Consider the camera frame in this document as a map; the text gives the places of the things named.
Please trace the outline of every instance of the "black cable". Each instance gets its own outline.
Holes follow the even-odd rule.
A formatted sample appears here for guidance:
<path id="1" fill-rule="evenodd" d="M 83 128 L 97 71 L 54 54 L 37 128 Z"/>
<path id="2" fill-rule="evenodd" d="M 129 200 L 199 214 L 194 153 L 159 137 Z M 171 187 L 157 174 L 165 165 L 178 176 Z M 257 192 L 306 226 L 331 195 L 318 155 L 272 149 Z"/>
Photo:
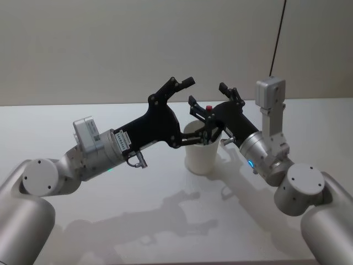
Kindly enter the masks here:
<path id="1" fill-rule="evenodd" d="M 282 22 L 283 22 L 283 16 L 284 16 L 284 14 L 285 14 L 286 4 L 287 4 L 287 0 L 285 0 L 284 3 L 283 3 L 283 9 L 282 9 L 280 27 L 278 28 L 277 40 L 276 40 L 276 45 L 275 45 L 275 51 L 274 51 L 274 56 L 273 56 L 273 58 L 272 58 L 272 63 L 271 63 L 270 76 L 272 76 L 272 69 L 274 68 L 275 57 L 276 57 L 276 52 L 277 52 L 277 46 L 278 46 L 278 41 L 279 41 L 279 39 L 280 39 L 281 28 L 282 28 Z"/>

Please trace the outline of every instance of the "white table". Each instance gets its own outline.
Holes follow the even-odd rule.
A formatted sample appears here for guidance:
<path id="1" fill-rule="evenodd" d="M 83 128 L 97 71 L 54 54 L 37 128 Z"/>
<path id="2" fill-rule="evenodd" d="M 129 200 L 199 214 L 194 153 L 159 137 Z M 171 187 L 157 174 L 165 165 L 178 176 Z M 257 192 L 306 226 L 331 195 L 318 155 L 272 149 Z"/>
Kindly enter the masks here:
<path id="1" fill-rule="evenodd" d="M 286 104 L 290 157 L 329 172 L 353 193 L 353 99 Z M 186 103 L 170 106 L 181 128 L 193 120 Z M 146 109 L 146 104 L 0 107 L 0 181 L 24 159 L 60 158 L 76 144 L 74 120 L 92 115 L 103 132 Z M 254 102 L 247 102 L 244 113 L 261 128 Z M 143 151 L 148 168 L 124 164 L 82 183 L 74 194 L 48 198 L 56 225 L 36 264 L 314 263 L 301 238 L 301 218 L 277 210 L 274 189 L 252 174 L 235 146 L 218 149 L 217 166 L 207 177 L 185 169 L 184 152 L 157 143 Z"/>

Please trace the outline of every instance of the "blue led light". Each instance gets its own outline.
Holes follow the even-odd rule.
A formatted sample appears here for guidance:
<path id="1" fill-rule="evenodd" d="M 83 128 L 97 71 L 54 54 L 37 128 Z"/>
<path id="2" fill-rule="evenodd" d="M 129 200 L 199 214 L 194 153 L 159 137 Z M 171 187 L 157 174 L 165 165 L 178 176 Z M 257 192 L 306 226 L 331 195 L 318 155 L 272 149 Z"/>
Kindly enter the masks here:
<path id="1" fill-rule="evenodd" d="M 249 163 L 250 167 L 254 168 L 254 163 L 251 160 L 248 160 L 248 163 Z"/>

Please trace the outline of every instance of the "gray wall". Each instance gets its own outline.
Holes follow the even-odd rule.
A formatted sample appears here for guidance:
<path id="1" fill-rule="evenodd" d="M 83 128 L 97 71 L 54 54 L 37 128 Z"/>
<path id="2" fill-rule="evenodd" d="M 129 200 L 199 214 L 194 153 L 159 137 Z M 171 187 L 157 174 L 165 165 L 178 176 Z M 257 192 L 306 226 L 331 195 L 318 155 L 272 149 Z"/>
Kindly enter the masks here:
<path id="1" fill-rule="evenodd" d="M 220 82 L 253 98 L 283 3 L 0 1 L 0 105 L 145 102 L 170 76 L 197 82 L 173 101 L 223 100 Z M 288 96 L 353 95 L 352 4 L 338 3 L 288 0 L 273 71 Z"/>
<path id="2" fill-rule="evenodd" d="M 352 0 L 287 1 L 272 72 L 287 97 L 353 97 L 352 12 Z"/>

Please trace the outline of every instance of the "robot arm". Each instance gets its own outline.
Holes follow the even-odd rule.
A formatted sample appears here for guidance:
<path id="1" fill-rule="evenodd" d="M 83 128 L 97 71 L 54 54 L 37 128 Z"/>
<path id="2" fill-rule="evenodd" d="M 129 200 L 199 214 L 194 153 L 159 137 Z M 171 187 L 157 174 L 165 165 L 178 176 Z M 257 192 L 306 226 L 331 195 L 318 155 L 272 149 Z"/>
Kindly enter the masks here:
<path id="1" fill-rule="evenodd" d="M 77 145 L 60 160 L 39 158 L 16 167 L 0 187 L 0 265 L 33 264 L 55 224 L 55 210 L 44 196 L 73 193 L 81 181 L 127 162 L 147 167 L 144 148 L 165 141 L 178 148 L 203 141 L 203 130 L 180 132 L 168 99 L 195 83 L 192 77 L 177 82 L 172 77 L 148 97 L 147 113 L 102 134 L 92 117 L 73 123 Z M 129 163 L 136 156 L 138 163 Z"/>
<path id="2" fill-rule="evenodd" d="M 28 162 L 23 172 L 25 191 L 39 197 L 70 194 L 79 187 L 81 181 L 88 181 L 121 163 L 147 167 L 141 150 L 158 141 L 165 141 L 175 149 L 200 142 L 202 138 L 199 132 L 180 132 L 179 122 L 167 105 L 174 93 L 194 83 L 192 77 L 181 83 L 172 77 L 148 97 L 145 115 L 116 130 L 100 134 L 92 117 L 75 121 L 73 126 L 77 145 L 60 160 L 40 158 Z M 133 165 L 129 159 L 134 156 L 138 163 Z"/>
<path id="3" fill-rule="evenodd" d="M 282 132 L 285 80 L 270 77 L 256 83 L 262 131 L 243 115 L 244 103 L 236 88 L 221 83 L 220 91 L 229 101 L 215 106 L 211 115 L 229 136 L 223 144 L 235 143 L 254 173 L 278 187 L 274 201 L 283 213 L 299 216 L 315 206 L 304 214 L 301 231 L 320 264 L 353 264 L 353 197 L 327 173 L 288 158 L 289 145 Z"/>

